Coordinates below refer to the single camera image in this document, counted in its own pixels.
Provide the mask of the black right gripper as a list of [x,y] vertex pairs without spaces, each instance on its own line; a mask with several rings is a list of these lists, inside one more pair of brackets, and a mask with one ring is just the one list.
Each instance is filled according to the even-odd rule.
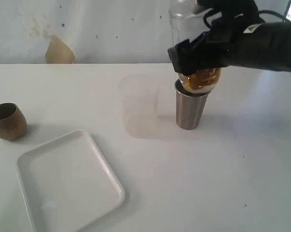
[[178,74],[192,75],[198,70],[221,68],[223,56],[228,55],[246,27],[263,23],[253,0],[198,0],[210,9],[203,16],[208,32],[192,42],[187,39],[167,50],[173,69]]

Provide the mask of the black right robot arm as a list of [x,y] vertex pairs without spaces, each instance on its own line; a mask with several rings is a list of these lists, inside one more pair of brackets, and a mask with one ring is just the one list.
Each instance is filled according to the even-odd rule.
[[266,23],[253,0],[199,0],[204,17],[221,13],[197,39],[191,57],[197,70],[238,66],[291,72],[291,21]]

